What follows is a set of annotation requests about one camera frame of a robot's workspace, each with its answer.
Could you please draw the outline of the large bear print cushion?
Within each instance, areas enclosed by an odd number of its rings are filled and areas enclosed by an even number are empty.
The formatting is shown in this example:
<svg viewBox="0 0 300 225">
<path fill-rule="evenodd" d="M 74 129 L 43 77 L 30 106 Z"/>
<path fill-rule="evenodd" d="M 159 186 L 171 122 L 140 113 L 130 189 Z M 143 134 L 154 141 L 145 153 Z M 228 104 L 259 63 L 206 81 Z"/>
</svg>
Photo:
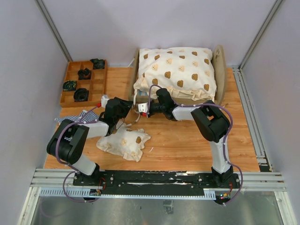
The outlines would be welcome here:
<svg viewBox="0 0 300 225">
<path fill-rule="evenodd" d="M 197 105 L 200 101 L 214 101 L 217 86 L 210 49 L 143 48 L 139 54 L 138 78 L 133 85 L 135 104 L 157 99 L 159 88 L 166 88 L 178 104 Z M 138 96 L 138 90 L 147 92 L 148 96 Z"/>
</svg>

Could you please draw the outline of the wooden pet bed frame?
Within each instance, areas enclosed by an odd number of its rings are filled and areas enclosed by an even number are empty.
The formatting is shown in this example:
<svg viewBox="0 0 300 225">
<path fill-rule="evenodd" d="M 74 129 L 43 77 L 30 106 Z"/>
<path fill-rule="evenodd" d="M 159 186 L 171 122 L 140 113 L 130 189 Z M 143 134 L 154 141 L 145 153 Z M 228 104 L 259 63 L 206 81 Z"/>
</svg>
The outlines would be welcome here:
<svg viewBox="0 0 300 225">
<path fill-rule="evenodd" d="M 131 78 L 129 80 L 129 87 L 128 87 L 128 100 L 133 101 L 135 95 L 135 89 L 133 87 L 134 83 L 138 78 L 138 68 L 139 68 L 139 48 L 135 51 L 135 59 L 133 61 L 133 70 L 131 73 Z M 214 103 L 221 105 L 227 88 L 227 68 L 226 68 L 226 61 L 225 61 L 225 54 L 222 45 L 216 45 L 213 50 L 213 57 L 211 60 L 212 66 L 214 68 L 215 74 L 214 78 L 216 81 L 216 94 L 214 97 Z"/>
</svg>

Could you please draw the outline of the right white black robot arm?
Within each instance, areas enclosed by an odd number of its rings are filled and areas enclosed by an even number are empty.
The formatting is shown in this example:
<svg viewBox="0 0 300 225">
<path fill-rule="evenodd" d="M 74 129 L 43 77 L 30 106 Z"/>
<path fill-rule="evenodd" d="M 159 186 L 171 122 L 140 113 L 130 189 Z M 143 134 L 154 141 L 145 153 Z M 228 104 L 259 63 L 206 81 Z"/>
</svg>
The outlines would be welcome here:
<svg viewBox="0 0 300 225">
<path fill-rule="evenodd" d="M 157 102 L 148 100 L 146 116 L 162 113 L 168 120 L 193 120 L 201 135 L 210 144 L 212 153 L 212 181 L 219 188 L 224 187 L 233 175 L 229 160 L 227 137 L 232 129 L 233 119 L 227 118 L 223 107 L 208 100 L 198 105 L 176 103 L 166 88 L 156 91 Z"/>
</svg>

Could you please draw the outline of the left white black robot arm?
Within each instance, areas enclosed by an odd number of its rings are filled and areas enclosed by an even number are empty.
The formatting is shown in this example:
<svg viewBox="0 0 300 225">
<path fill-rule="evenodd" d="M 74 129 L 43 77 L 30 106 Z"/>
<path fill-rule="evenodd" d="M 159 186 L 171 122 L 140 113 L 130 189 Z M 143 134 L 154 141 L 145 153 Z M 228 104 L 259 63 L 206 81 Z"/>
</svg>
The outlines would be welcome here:
<svg viewBox="0 0 300 225">
<path fill-rule="evenodd" d="M 117 130 L 119 120 L 126 118 L 133 101 L 103 96 L 101 102 L 78 119 L 64 119 L 50 139 L 46 152 L 75 172 L 74 185 L 96 186 L 101 183 L 101 171 L 97 163 L 84 153 L 86 141 L 110 136 Z"/>
</svg>

